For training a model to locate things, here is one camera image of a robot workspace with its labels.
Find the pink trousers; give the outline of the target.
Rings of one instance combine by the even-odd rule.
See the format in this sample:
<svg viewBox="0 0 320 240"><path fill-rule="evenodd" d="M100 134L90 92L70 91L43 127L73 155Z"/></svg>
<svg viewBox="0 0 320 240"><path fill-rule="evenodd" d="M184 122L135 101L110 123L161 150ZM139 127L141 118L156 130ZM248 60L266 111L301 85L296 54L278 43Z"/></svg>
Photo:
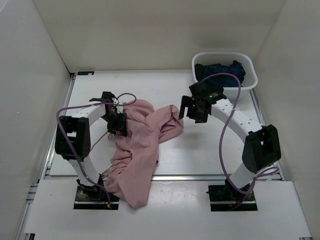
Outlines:
<svg viewBox="0 0 320 240"><path fill-rule="evenodd" d="M111 167L101 175L109 193L138 209L148 203L159 145L182 134L184 121L175 105L154 109L143 99L126 105L123 111L127 136L116 136Z"/></svg>

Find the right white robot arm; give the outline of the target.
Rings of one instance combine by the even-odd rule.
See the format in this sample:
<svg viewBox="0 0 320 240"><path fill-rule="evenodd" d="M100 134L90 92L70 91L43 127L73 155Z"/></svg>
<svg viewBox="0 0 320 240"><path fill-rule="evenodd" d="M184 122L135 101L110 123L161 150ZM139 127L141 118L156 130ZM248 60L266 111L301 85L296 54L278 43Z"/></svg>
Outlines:
<svg viewBox="0 0 320 240"><path fill-rule="evenodd" d="M236 108L235 103L224 95L219 86L197 82L189 87L191 96L182 96L179 118L184 116L197 124L206 123L212 116L224 123L219 144L223 143L224 134L230 128L243 142L242 163L229 175L224 162L221 168L226 176L224 195L236 200L241 195L252 192L258 177L264 176L267 168L281 159L278 130L272 124L262 125L247 117Z"/></svg>

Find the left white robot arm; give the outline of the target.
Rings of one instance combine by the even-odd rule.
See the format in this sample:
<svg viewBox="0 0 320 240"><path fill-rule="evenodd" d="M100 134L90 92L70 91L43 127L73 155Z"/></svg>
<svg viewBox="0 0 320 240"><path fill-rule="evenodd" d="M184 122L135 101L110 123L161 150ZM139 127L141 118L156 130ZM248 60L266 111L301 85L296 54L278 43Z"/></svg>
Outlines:
<svg viewBox="0 0 320 240"><path fill-rule="evenodd" d="M62 108L56 114L55 152L73 167L80 190L93 200L100 200L107 193L103 178L90 158L90 127L104 120L108 133L126 136L127 115L123 107L127 105L112 92L104 91L101 97L91 98L86 105Z"/></svg>

